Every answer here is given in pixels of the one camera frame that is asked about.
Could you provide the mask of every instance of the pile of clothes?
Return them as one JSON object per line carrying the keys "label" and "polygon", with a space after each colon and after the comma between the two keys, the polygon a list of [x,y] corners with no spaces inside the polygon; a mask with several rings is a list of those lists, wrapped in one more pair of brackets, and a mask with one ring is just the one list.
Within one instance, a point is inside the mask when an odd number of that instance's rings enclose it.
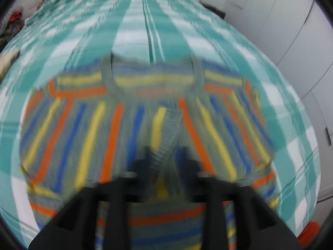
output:
{"label": "pile of clothes", "polygon": [[0,22],[0,51],[4,49],[24,26],[22,18],[23,7],[13,7]]}

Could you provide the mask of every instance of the wardrobe door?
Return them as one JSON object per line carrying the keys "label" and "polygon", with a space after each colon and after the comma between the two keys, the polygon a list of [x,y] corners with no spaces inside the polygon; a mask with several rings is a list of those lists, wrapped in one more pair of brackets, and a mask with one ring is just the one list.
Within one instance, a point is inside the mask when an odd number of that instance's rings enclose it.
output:
{"label": "wardrobe door", "polygon": [[225,20],[254,42],[263,27],[275,0],[246,0],[241,8],[230,0],[224,6]]}
{"label": "wardrobe door", "polygon": [[333,193],[333,150],[325,133],[326,124],[312,92],[302,100],[316,134],[321,168],[319,200]]}
{"label": "wardrobe door", "polygon": [[333,65],[312,92],[323,113],[329,134],[333,134]]}
{"label": "wardrobe door", "polygon": [[333,62],[333,30],[314,3],[309,17],[277,67],[303,98]]}
{"label": "wardrobe door", "polygon": [[301,31],[313,0],[276,0],[254,44],[278,64]]}

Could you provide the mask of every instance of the teal plaid bedsheet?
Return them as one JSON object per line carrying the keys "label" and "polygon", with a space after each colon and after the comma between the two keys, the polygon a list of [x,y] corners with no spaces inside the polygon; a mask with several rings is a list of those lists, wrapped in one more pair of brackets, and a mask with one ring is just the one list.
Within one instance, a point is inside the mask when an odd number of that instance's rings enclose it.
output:
{"label": "teal plaid bedsheet", "polygon": [[20,49],[0,86],[0,213],[28,246],[39,232],[20,172],[22,110],[33,87],[114,52],[146,61],[189,54],[240,72],[259,90],[273,140],[279,215],[299,235],[320,185],[314,129],[292,86],[235,28],[197,0],[49,0],[3,52]]}

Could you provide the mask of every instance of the orange stripe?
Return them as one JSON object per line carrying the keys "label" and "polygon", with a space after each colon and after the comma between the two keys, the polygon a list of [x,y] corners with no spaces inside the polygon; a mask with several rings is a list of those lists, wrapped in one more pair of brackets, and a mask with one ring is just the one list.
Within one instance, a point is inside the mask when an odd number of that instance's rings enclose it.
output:
{"label": "orange stripe", "polygon": [[260,185],[268,182],[269,180],[271,180],[272,178],[275,178],[275,172],[269,173],[267,176],[260,178],[258,180],[256,180],[253,184],[252,184],[252,188],[258,188]]}
{"label": "orange stripe", "polygon": [[40,164],[39,166],[39,170],[35,176],[35,178],[31,178],[31,183],[36,185],[39,181],[43,180],[45,174],[46,174],[46,170],[47,170],[47,167],[50,163],[50,159],[51,159],[51,155],[52,155],[52,152],[53,152],[53,149],[54,149],[54,145],[56,144],[61,132],[62,132],[62,129],[65,125],[65,122],[66,122],[66,119],[68,117],[68,114],[72,108],[72,105],[73,105],[73,101],[72,100],[69,100],[60,116],[60,119],[58,121],[58,124],[52,134],[52,136],[50,137],[49,139],[49,142],[47,143],[46,145],[46,149],[45,149],[45,153],[44,153],[44,157],[42,159],[42,163]]}
{"label": "orange stripe", "polygon": [[229,250],[232,250],[236,247],[236,242],[232,243],[231,245],[229,245]]}
{"label": "orange stripe", "polygon": [[[47,216],[51,216],[51,217],[54,217],[57,212],[56,210],[52,210],[50,208],[46,208],[46,207],[43,207],[41,205],[38,205],[36,203],[33,203],[33,202],[30,202],[30,206],[32,209],[34,209],[35,211],[39,212],[39,213],[42,213],[44,215],[47,215]],[[105,221],[102,219],[102,218],[97,218],[97,224],[99,226],[102,226],[104,227],[105,226]]]}
{"label": "orange stripe", "polygon": [[31,110],[34,108],[34,106],[39,102],[39,100],[42,98],[43,92],[39,90],[34,97],[29,100],[29,104],[25,109],[25,114],[24,114],[24,120],[28,117],[28,114],[31,112]]}
{"label": "orange stripe", "polygon": [[45,214],[47,216],[54,217],[57,214],[57,212],[55,210],[43,207],[43,206],[38,205],[36,203],[30,202],[30,205],[31,205],[31,208],[34,209],[35,211],[38,211],[38,212],[40,212],[42,214]]}
{"label": "orange stripe", "polygon": [[266,126],[266,121],[265,121],[264,117],[262,116],[262,113],[258,110],[257,106],[253,102],[252,92],[251,92],[249,80],[245,81],[245,93],[246,93],[246,95],[247,95],[247,97],[249,99],[249,102],[251,104],[252,110],[254,111],[255,115],[259,119],[260,123],[262,125]]}
{"label": "orange stripe", "polygon": [[209,156],[208,156],[203,144],[200,141],[199,135],[197,134],[197,132],[192,124],[184,98],[181,97],[179,99],[178,105],[179,105],[179,108],[183,111],[185,125],[186,125],[186,127],[189,131],[189,135],[191,136],[192,141],[196,147],[196,150],[201,159],[201,162],[204,165],[204,169],[207,172],[211,173],[212,175],[215,175],[214,167],[212,166]]}
{"label": "orange stripe", "polygon": [[114,152],[116,151],[118,132],[123,111],[124,104],[118,104],[111,122],[108,146],[105,152],[103,166],[101,168],[101,175],[99,177],[100,183],[108,182],[111,179],[112,163],[114,159]]}
{"label": "orange stripe", "polygon": [[80,90],[62,90],[57,91],[54,87],[54,81],[49,81],[50,94],[53,97],[60,98],[84,98],[107,94],[105,86],[96,86]]}
{"label": "orange stripe", "polygon": [[105,227],[105,221],[102,218],[97,218],[97,225]]}
{"label": "orange stripe", "polygon": [[255,149],[254,149],[254,147],[251,143],[251,140],[250,140],[250,138],[247,134],[246,127],[244,126],[241,119],[237,115],[237,112],[234,109],[233,105],[228,101],[228,99],[226,97],[227,93],[224,91],[224,89],[225,89],[225,87],[219,87],[219,86],[215,86],[215,85],[205,86],[206,91],[218,92],[218,93],[221,94],[221,97],[222,97],[224,103],[226,104],[227,108],[229,109],[229,112],[231,114],[232,119],[236,122],[237,126],[239,127],[239,129],[242,133],[243,140],[245,142],[245,145],[246,145],[247,149],[250,152],[250,155],[251,155],[252,159],[255,161],[255,163],[257,165],[259,165],[260,164],[259,158],[258,158],[258,156],[255,152]]}
{"label": "orange stripe", "polygon": [[204,89],[206,91],[217,92],[221,95],[227,95],[227,94],[233,92],[233,90],[231,88],[223,87],[223,86],[217,86],[217,85],[213,85],[213,84],[205,84]]}
{"label": "orange stripe", "polygon": [[165,215],[132,218],[129,220],[129,224],[131,226],[136,226],[136,227],[145,226],[145,225],[164,224],[195,217],[197,215],[200,215],[204,211],[205,211],[205,206],[201,205],[199,207],[192,208],[189,210],[169,213]]}
{"label": "orange stripe", "polygon": [[255,163],[258,165],[260,165],[260,160],[255,152],[255,149],[251,143],[251,139],[249,138],[247,131],[246,131],[246,127],[244,126],[244,124],[242,123],[241,119],[239,118],[239,116],[237,115],[236,110],[234,109],[233,105],[228,101],[228,99],[224,96],[222,97],[224,102],[226,103],[229,112],[231,114],[232,119],[236,122],[236,124],[238,125],[241,133],[242,133],[242,137],[244,139],[245,145],[247,147],[247,149],[250,152],[251,158],[255,161]]}

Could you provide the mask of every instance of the blue stripe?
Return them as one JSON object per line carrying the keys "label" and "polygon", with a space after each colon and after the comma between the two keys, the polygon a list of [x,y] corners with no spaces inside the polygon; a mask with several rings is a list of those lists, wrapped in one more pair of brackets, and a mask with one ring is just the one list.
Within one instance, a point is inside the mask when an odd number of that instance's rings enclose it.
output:
{"label": "blue stripe", "polygon": [[160,237],[148,237],[148,238],[140,238],[136,240],[132,240],[132,247],[138,247],[138,246],[145,246],[145,245],[151,245],[156,243],[165,243],[165,242],[173,242],[173,241],[179,241],[182,239],[186,239],[195,235],[200,235],[203,233],[202,227],[197,227],[190,229],[185,232],[177,233],[177,234],[168,234]]}
{"label": "blue stripe", "polygon": [[265,193],[263,193],[262,195],[261,195],[261,197],[265,200],[265,199],[267,199],[267,198],[269,198],[272,194],[274,194],[274,192],[275,192],[275,188],[276,188],[276,186],[274,185],[271,189],[269,189],[267,192],[265,192]]}
{"label": "blue stripe", "polygon": [[183,150],[181,147],[177,147],[176,151],[175,151],[175,162],[176,165],[178,167],[178,170],[180,170],[180,164],[181,164],[181,160],[182,160],[182,156],[183,156]]}
{"label": "blue stripe", "polygon": [[224,73],[226,76],[241,78],[241,75],[238,72],[231,71],[226,66],[212,61],[203,60],[203,68],[214,71],[216,73]]}
{"label": "blue stripe", "polygon": [[30,135],[34,131],[34,129],[35,129],[36,125],[37,125],[39,117],[41,116],[42,112],[44,111],[45,107],[47,106],[47,104],[49,102],[50,102],[50,100],[46,99],[41,104],[41,107],[39,108],[39,110],[36,113],[35,117],[31,121],[31,123],[29,125],[29,128],[26,130],[26,132],[24,133],[23,137],[21,138],[20,149],[22,149],[22,147],[25,145],[26,141],[29,139]]}
{"label": "blue stripe", "polygon": [[[214,107],[215,111],[218,113],[222,113],[220,107],[218,106],[216,100],[214,97],[210,97],[210,103],[212,104],[212,106]],[[246,169],[246,174],[249,174],[251,172],[251,165],[249,164],[249,161],[246,159],[245,154],[243,153],[243,150],[237,140],[236,134],[234,132],[234,129],[232,127],[232,122],[229,120],[229,118],[227,116],[223,116],[223,120],[225,125],[227,126],[227,129],[232,137],[232,139],[234,140],[234,144],[237,148],[237,151],[239,153],[239,156],[243,162],[243,164],[245,165],[245,169]]]}
{"label": "blue stripe", "polygon": [[[235,219],[234,213],[230,213],[226,217],[225,220],[226,220],[227,223],[229,223],[234,219]],[[194,228],[194,229],[190,229],[189,231],[178,233],[178,234],[169,234],[169,235],[165,235],[165,236],[161,236],[161,237],[140,238],[140,239],[133,240],[132,241],[132,246],[136,247],[136,246],[150,245],[150,244],[154,244],[154,243],[164,243],[164,242],[170,242],[170,241],[177,241],[177,240],[186,239],[186,238],[191,237],[191,236],[200,235],[200,234],[202,234],[202,232],[203,232],[202,228]],[[96,242],[97,245],[102,245],[103,244],[103,239],[96,237],[95,242]]]}
{"label": "blue stripe", "polygon": [[259,122],[258,118],[256,117],[255,114],[253,114],[251,107],[249,105],[249,102],[247,101],[247,98],[245,97],[244,93],[242,91],[239,91],[239,95],[242,99],[242,101],[244,102],[247,111],[250,114],[251,119],[254,121],[255,125],[257,126],[257,128],[259,129],[259,131],[261,132],[262,136],[265,138],[266,142],[273,147],[273,143],[271,141],[271,139],[269,138],[269,136],[267,135],[267,133],[265,132],[262,124]]}
{"label": "blue stripe", "polygon": [[80,106],[79,112],[78,112],[78,114],[76,116],[76,119],[75,119],[75,122],[74,122],[72,132],[70,133],[70,135],[68,137],[68,140],[65,144],[64,152],[63,152],[63,155],[62,155],[62,158],[61,158],[61,162],[60,162],[59,170],[58,170],[58,174],[57,174],[57,181],[51,189],[55,193],[59,193],[61,191],[62,178],[64,176],[64,170],[65,170],[65,167],[66,167],[66,164],[67,164],[67,158],[68,158],[69,152],[71,150],[71,146],[73,144],[75,135],[78,131],[78,127],[79,127],[80,121],[82,119],[82,116],[83,116],[83,113],[84,113],[86,107],[87,107],[87,104],[82,104]]}
{"label": "blue stripe", "polygon": [[229,222],[231,222],[232,220],[234,220],[235,219],[235,215],[234,215],[234,213],[232,212],[232,213],[230,213],[226,218],[225,218],[225,221],[227,222],[227,223],[229,223]]}
{"label": "blue stripe", "polygon": [[127,170],[130,169],[132,163],[135,160],[136,154],[137,154],[137,139],[140,132],[142,120],[144,116],[144,107],[139,106],[137,113],[134,118],[133,122],[133,133],[132,136],[128,142],[128,148],[127,148]]}
{"label": "blue stripe", "polygon": [[43,223],[41,223],[41,222],[38,222],[38,221],[36,221],[36,223],[37,223],[37,226],[39,227],[39,229],[40,230],[42,230],[43,228],[44,228],[44,224]]}

